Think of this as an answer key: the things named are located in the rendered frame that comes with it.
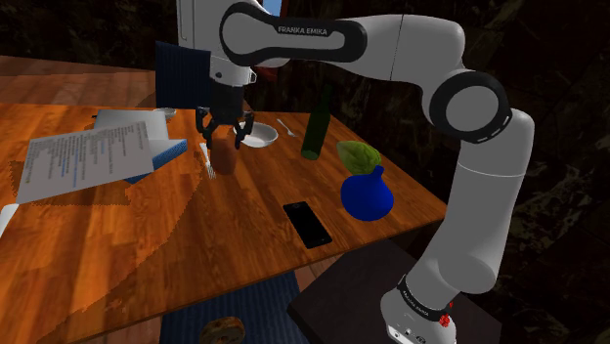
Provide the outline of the white bowl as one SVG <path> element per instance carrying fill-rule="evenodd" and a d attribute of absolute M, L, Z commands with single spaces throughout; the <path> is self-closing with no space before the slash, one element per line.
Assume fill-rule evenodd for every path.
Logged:
<path fill-rule="evenodd" d="M 278 136 L 278 131 L 274 127 L 254 122 L 251 132 L 245 135 L 241 142 L 251 148 L 265 148 L 271 145 Z"/>

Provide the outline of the brown cylindrical jar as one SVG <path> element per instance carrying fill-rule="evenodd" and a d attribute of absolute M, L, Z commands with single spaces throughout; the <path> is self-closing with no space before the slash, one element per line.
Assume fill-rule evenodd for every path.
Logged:
<path fill-rule="evenodd" d="M 220 175 L 234 173 L 237 163 L 235 140 L 231 137 L 216 138 L 212 141 L 210 161 L 213 169 Z"/>

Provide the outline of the brown round bread loaf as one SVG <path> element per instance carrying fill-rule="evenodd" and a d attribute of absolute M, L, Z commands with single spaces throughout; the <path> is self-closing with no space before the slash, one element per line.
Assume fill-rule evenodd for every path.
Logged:
<path fill-rule="evenodd" d="M 245 328 L 237 317 L 225 317 L 209 322 L 201 331 L 199 344 L 241 344 Z"/>

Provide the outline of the white flat object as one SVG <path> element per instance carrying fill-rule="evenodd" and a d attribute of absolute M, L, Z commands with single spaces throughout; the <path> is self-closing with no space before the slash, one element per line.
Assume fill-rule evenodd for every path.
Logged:
<path fill-rule="evenodd" d="M 18 209 L 19 205 L 17 203 L 11 203 L 5 205 L 0 211 L 0 237 L 4 234 L 7 226 Z"/>

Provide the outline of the dark blue chair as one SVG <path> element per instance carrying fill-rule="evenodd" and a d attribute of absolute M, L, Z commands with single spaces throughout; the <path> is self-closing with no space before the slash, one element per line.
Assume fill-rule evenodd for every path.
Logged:
<path fill-rule="evenodd" d="M 210 53 L 155 42 L 155 103 L 158 108 L 208 108 Z"/>

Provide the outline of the blue round vase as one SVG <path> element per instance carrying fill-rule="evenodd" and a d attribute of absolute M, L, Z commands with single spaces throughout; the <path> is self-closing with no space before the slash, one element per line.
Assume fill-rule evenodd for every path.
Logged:
<path fill-rule="evenodd" d="M 347 178 L 340 189 L 344 209 L 361 221 L 376 221 L 393 208 L 394 195 L 382 179 L 384 167 L 376 165 L 369 174 Z"/>

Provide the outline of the white cabinet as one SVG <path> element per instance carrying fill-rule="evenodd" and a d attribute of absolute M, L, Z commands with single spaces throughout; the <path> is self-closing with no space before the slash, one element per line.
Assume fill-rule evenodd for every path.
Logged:
<path fill-rule="evenodd" d="M 218 51 L 220 20 L 227 8 L 225 0 L 176 0 L 178 45 Z"/>

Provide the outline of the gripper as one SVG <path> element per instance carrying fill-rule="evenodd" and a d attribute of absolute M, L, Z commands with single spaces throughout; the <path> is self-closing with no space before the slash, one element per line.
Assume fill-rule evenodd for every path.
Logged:
<path fill-rule="evenodd" d="M 254 115 L 250 110 L 243 111 L 243 87 L 230 86 L 216 81 L 211 82 L 210 110 L 208 107 L 196 108 L 196 129 L 206 142 L 206 146 L 212 148 L 212 134 L 219 125 L 232 125 L 235 129 L 235 148 L 240 148 L 240 143 L 252 131 Z M 204 118 L 210 114 L 212 118 L 204 125 Z M 243 117 L 243 124 L 237 120 Z"/>

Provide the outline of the dark green glass bottle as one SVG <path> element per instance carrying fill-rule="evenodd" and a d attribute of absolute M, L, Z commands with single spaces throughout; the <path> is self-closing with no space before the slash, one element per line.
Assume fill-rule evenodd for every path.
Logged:
<path fill-rule="evenodd" d="M 329 100 L 331 93 L 332 86 L 325 85 L 320 101 L 310 113 L 301 148 L 301 155 L 307 159 L 316 160 L 321 154 L 330 122 Z"/>

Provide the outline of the blue covered book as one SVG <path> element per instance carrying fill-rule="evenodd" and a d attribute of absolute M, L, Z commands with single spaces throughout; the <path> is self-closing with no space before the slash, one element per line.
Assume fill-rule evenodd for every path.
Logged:
<path fill-rule="evenodd" d="M 153 169 L 157 170 L 187 150 L 186 139 L 170 140 L 166 116 L 161 110 L 100 109 L 94 128 L 145 121 L 150 141 Z"/>

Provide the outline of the white printed paper sheet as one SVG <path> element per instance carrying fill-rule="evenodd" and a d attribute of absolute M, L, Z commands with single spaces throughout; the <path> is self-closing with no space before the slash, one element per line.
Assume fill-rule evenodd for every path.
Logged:
<path fill-rule="evenodd" d="M 17 203 L 153 172 L 144 121 L 29 141 Z"/>

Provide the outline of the wooden table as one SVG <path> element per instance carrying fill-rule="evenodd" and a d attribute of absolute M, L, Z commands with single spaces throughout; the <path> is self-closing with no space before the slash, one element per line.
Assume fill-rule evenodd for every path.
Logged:
<path fill-rule="evenodd" d="M 0 103 L 153 108 L 152 70 L 0 56 Z"/>
<path fill-rule="evenodd" d="M 195 115 L 181 109 L 168 131 L 186 152 L 140 182 L 20 205 L 0 237 L 0 344 L 86 340 L 443 218 L 445 204 L 390 161 L 393 209 L 376 222 L 352 218 L 335 148 L 352 131 L 333 120 L 322 155 L 307 160 L 307 115 L 256 114 L 282 128 L 277 118 L 298 137 L 243 147 L 234 173 L 210 180 Z M 300 201 L 332 242 L 305 247 L 283 211 Z"/>

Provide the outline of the dark blue rug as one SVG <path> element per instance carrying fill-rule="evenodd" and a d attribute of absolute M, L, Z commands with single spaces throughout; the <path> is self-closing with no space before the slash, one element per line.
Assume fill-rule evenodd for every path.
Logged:
<path fill-rule="evenodd" d="M 204 326 L 225 317 L 243 323 L 241 344 L 310 344 L 287 313 L 299 293 L 295 273 L 289 272 L 165 314 L 159 344 L 198 344 Z"/>

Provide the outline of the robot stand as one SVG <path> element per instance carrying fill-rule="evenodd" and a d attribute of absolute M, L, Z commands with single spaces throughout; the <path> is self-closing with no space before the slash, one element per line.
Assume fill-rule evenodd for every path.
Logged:
<path fill-rule="evenodd" d="M 415 259 L 390 240 L 343 254 L 287 307 L 310 344 L 397 344 L 380 299 Z"/>

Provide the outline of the black smartphone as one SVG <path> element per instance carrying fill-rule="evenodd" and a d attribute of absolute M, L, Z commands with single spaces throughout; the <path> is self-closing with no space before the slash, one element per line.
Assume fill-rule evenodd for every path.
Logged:
<path fill-rule="evenodd" d="M 326 228 L 306 201 L 285 204 L 283 211 L 306 248 L 311 249 L 332 242 Z"/>

